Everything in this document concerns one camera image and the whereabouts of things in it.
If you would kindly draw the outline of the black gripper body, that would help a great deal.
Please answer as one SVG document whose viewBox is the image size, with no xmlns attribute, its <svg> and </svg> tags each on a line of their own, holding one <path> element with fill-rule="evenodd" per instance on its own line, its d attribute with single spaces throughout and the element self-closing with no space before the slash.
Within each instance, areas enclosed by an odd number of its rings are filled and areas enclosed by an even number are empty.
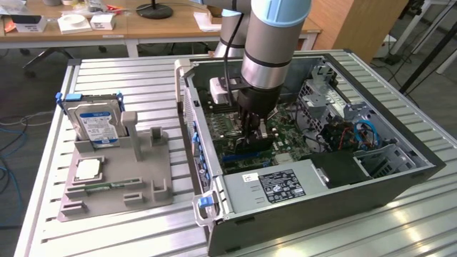
<svg viewBox="0 0 457 257">
<path fill-rule="evenodd" d="M 282 86 L 274 89 L 256 87 L 240 89 L 238 93 L 240 118 L 247 119 L 250 116 L 256 116 L 259 119 L 267 119 L 268 114 L 278 105 L 280 93 Z"/>
</svg>

